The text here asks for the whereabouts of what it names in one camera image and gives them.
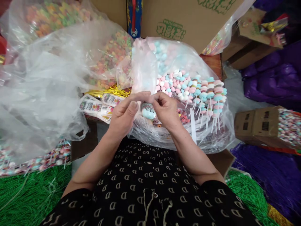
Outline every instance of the white candy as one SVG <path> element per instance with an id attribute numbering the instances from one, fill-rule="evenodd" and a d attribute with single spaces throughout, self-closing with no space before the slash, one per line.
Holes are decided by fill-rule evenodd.
<path id="1" fill-rule="evenodd" d="M 208 84 L 207 86 L 209 89 L 213 89 L 214 88 L 214 84 Z"/>

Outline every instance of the printed label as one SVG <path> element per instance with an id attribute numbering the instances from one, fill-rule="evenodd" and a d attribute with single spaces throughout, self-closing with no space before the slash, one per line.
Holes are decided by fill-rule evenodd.
<path id="1" fill-rule="evenodd" d="M 186 31 L 183 29 L 183 25 L 164 19 L 163 22 L 157 24 L 157 34 L 165 38 L 182 41 Z"/>
<path id="2" fill-rule="evenodd" d="M 198 0 L 199 5 L 222 15 L 228 12 L 234 2 L 236 0 Z"/>

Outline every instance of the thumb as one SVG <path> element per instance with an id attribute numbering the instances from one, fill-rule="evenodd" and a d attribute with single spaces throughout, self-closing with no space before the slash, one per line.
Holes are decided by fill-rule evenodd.
<path id="1" fill-rule="evenodd" d="M 136 101 L 132 101 L 128 108 L 126 109 L 124 116 L 134 118 L 135 114 L 138 111 L 138 104 Z"/>

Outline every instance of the fingernail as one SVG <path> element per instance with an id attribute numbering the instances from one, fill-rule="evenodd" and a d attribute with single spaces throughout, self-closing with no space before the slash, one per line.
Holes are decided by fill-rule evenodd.
<path id="1" fill-rule="evenodd" d="M 137 108 L 138 108 L 138 104 L 137 104 L 136 101 L 132 101 L 132 102 L 130 103 L 130 106 L 131 106 L 132 108 L 134 108 L 134 109 L 137 109 Z"/>

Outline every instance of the person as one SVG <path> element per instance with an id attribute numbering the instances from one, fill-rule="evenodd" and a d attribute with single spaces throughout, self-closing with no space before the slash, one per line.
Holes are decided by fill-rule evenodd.
<path id="1" fill-rule="evenodd" d="M 153 104 L 180 161 L 175 151 L 123 139 L 132 128 L 137 101 Z M 176 109 L 176 100 L 163 92 L 123 100 L 108 131 L 40 225 L 260 225 L 193 142 Z"/>

